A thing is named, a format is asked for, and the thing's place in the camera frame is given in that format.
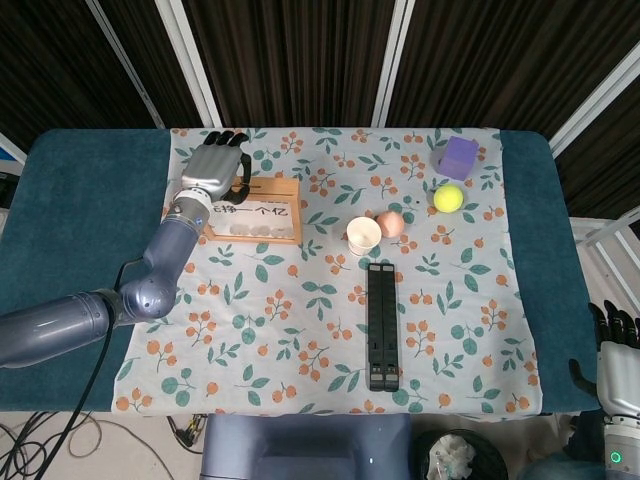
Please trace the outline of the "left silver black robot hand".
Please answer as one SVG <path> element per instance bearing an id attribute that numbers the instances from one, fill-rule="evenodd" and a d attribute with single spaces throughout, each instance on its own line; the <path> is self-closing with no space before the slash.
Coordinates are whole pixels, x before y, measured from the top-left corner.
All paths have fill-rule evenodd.
<path id="1" fill-rule="evenodd" d="M 251 157 L 241 145 L 245 133 L 212 131 L 192 154 L 182 172 L 183 189 L 200 189 L 211 202 L 243 203 L 250 193 Z"/>

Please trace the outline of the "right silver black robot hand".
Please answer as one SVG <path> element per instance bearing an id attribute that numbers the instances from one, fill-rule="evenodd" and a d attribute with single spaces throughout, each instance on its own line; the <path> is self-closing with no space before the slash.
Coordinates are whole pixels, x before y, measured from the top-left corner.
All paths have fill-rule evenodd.
<path id="1" fill-rule="evenodd" d="M 604 301 L 604 308 L 588 303 L 594 322 L 596 381 L 584 377 L 579 362 L 568 368 L 573 384 L 596 398 L 610 417 L 639 418 L 639 318 Z"/>

